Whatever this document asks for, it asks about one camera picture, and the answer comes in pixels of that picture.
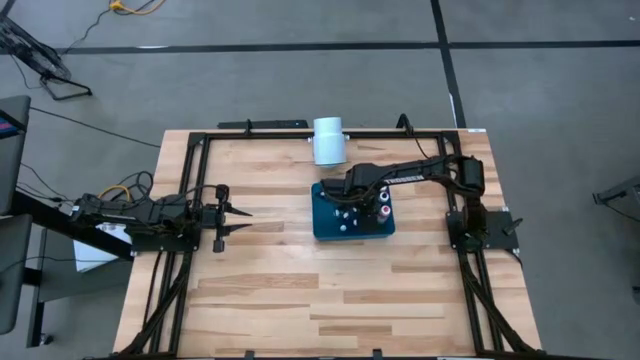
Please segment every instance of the blue tray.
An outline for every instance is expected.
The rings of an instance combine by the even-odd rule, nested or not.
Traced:
[[[387,237],[396,231],[391,196],[389,196],[389,201],[386,203],[391,207],[391,215],[389,215],[387,221],[365,231],[353,225],[354,219],[360,220],[357,212],[350,211],[349,218],[346,220],[342,216],[336,216],[335,212],[338,210],[338,206],[329,202],[320,194],[321,192],[322,185],[320,183],[315,183],[311,186],[313,235],[318,241],[379,239]],[[347,230],[341,231],[341,225],[346,225]]]

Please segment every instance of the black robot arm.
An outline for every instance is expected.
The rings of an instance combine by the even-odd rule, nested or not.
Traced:
[[[465,199],[464,241],[469,251],[482,245],[487,235],[486,209],[480,202],[484,194],[482,161],[468,156],[434,156],[426,160],[410,161],[388,166],[371,163],[354,165],[344,180],[321,181],[327,199],[336,204],[359,208],[364,213],[375,210],[375,197],[384,186],[434,181]]]

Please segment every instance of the small bottle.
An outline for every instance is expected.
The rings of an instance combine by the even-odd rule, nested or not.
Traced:
[[[391,215],[391,207],[389,205],[383,205],[378,211],[378,224],[384,224]]]

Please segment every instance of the black metal frame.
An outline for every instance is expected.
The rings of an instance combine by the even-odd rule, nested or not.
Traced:
[[[461,146],[460,146],[460,137],[458,131],[414,131],[411,127],[410,123],[406,119],[406,117],[401,117],[396,126],[398,129],[402,130],[390,130],[390,131],[370,131],[370,130],[349,130],[345,131],[345,135],[349,135],[350,139],[433,139],[436,141],[438,146],[438,152],[440,155],[447,154],[447,144],[451,144],[453,148],[453,153],[457,155],[462,154]],[[312,130],[307,131],[291,131],[291,132],[281,132],[281,131],[252,131],[249,127],[247,127],[244,131],[238,132],[229,132],[229,133],[190,133],[188,139],[188,146],[185,155],[184,166],[182,169],[182,178],[180,180],[180,192],[185,192],[187,190],[187,186],[189,184],[189,178],[191,173],[191,168],[194,165],[194,155],[196,147],[201,146],[200,152],[200,161],[198,163],[198,170],[196,175],[195,187],[199,187],[198,190],[194,191],[194,201],[193,204],[198,204],[202,199],[203,188],[201,187],[204,184],[204,175],[207,170],[207,159],[209,155],[209,149],[211,141],[220,141],[220,140],[243,140],[243,139],[251,139],[251,140],[269,140],[269,139],[300,139],[304,140],[308,137],[312,136]],[[456,202],[455,195],[450,191],[447,191],[447,202],[449,205],[449,212],[457,212],[458,205]],[[567,356],[555,356],[555,355],[547,355],[542,351],[534,350],[529,347],[522,341],[522,339],[517,335],[517,333],[510,327],[506,319],[500,314],[500,311],[496,308],[493,303],[493,295],[491,290],[491,284],[489,280],[489,273],[487,270],[486,259],[484,257],[484,251],[480,250],[475,252],[473,255],[475,256],[476,266],[478,269],[479,278],[477,278],[473,271],[471,270],[471,266],[469,263],[469,258],[467,256],[466,251],[461,248],[455,249],[455,246],[452,244],[452,248],[458,254],[458,260],[460,263],[460,272],[463,280],[463,288],[465,293],[465,301],[468,309],[469,315],[469,323],[471,327],[473,346],[476,352],[477,357],[491,357],[494,359],[583,359],[576,357],[567,357]],[[176,253],[168,253],[165,269],[162,276],[162,283],[160,286],[160,295],[159,299],[165,299],[170,293],[170,281],[173,274],[173,268],[175,264]],[[184,267],[191,268],[192,254],[186,253],[183,257],[183,263],[181,269]],[[185,274],[186,279],[182,279],[181,281],[188,281],[188,274]],[[182,327],[182,318],[184,316],[184,304],[186,300],[186,286],[181,288],[176,296],[176,307],[173,318],[173,324],[171,326],[170,332],[170,342],[168,353],[177,355],[178,345],[180,341],[180,331]],[[491,338],[493,350],[487,350],[484,347],[483,338],[482,338],[482,330],[480,327],[480,319],[478,315],[478,309],[476,306],[476,298],[481,302],[485,310],[487,311],[489,318],[489,327],[491,330]],[[162,300],[159,301],[158,305],[162,305],[163,307],[168,307],[168,304],[163,303]],[[167,352],[158,352],[159,351],[159,342],[160,342],[160,331],[162,329],[162,319],[160,320],[160,325],[156,327],[151,339],[151,346],[149,348],[149,354],[144,354],[145,357],[153,356],[157,354],[158,356],[166,357]],[[502,342],[503,337],[507,339],[511,347],[516,352],[505,352],[504,344]],[[128,355],[124,358],[136,358],[136,355]],[[395,359],[431,359],[434,357],[390,357]],[[239,359],[239,358],[220,358],[216,357],[216,359]],[[286,358],[286,359],[317,359],[317,358]],[[357,357],[341,357],[340,359],[359,359]]]

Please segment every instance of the black stand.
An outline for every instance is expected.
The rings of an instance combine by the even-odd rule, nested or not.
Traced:
[[[59,81],[61,83],[65,83],[65,84],[73,85],[73,86],[76,86],[76,87],[79,87],[79,88],[83,88],[83,89],[85,89],[85,91],[84,92],[75,93],[75,94],[71,94],[71,95],[66,95],[66,96],[57,96],[53,92],[53,90],[51,90],[51,88],[49,88],[49,86],[47,85],[50,80],[56,80],[56,81]],[[78,83],[73,82],[71,80],[66,80],[66,79],[63,79],[63,78],[59,78],[59,77],[57,77],[55,75],[52,75],[52,74],[42,75],[40,77],[40,84],[49,93],[49,95],[51,95],[51,97],[55,101],[62,101],[62,100],[73,99],[73,98],[77,98],[77,97],[81,97],[81,96],[91,96],[91,95],[93,95],[93,92],[91,91],[91,89],[89,87],[84,86],[82,84],[78,84]]]

